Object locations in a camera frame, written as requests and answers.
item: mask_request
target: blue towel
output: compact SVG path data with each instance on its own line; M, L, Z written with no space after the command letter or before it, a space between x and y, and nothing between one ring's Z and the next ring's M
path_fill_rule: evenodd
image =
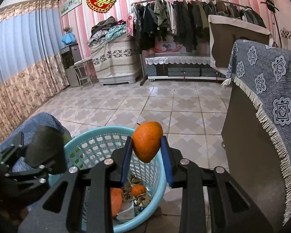
M65 43L65 45L71 45L77 42L73 33L67 33L62 38L61 41Z

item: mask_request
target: tiled floor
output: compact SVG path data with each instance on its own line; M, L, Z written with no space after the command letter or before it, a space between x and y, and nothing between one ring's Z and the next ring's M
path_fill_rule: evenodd
M56 117L72 136L105 125L136 128L137 123L158 121L171 147L201 167L228 168L221 147L221 130L226 117L231 89L207 82L148 82L101 86L82 90L68 88L44 104L45 111ZM204 189L208 226L208 194ZM149 220L145 232L178 232L182 190L166 188L161 201L165 216Z

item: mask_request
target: blue gripper pad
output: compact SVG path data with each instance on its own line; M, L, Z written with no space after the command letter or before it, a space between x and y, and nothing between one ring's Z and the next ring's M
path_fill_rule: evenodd
M161 138L161 153L162 153L163 164L165 168L166 180L169 186L172 187L173 186L172 167L171 167L168 150L170 150L170 148L169 148L166 136L163 136Z
M133 153L133 140L128 137L126 140L125 144L125 156L122 164L122 177L121 177L121 184L124 186L124 184L127 182L128 179L128 172L129 172L129 167L130 167L130 160L132 158L132 153Z

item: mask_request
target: metal bolt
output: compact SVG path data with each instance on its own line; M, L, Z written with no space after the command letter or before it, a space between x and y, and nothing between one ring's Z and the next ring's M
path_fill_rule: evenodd
M69 168L69 173L76 173L78 171L78 168L76 166L72 166Z
M111 158L107 158L107 159L105 159L105 161L104 161L104 163L105 163L105 165L112 165L113 164L113 159L111 159Z
M188 165L189 163L190 161L187 158L183 158L182 160L180 160L181 165Z
M224 168L222 166L218 166L218 167L216 167L216 172L217 173L224 173L225 170L224 170Z

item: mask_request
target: potted plant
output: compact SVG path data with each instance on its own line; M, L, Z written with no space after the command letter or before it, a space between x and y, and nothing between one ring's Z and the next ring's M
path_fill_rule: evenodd
M67 27L63 28L63 30L66 34L68 34L72 30L72 28L70 26L67 26Z

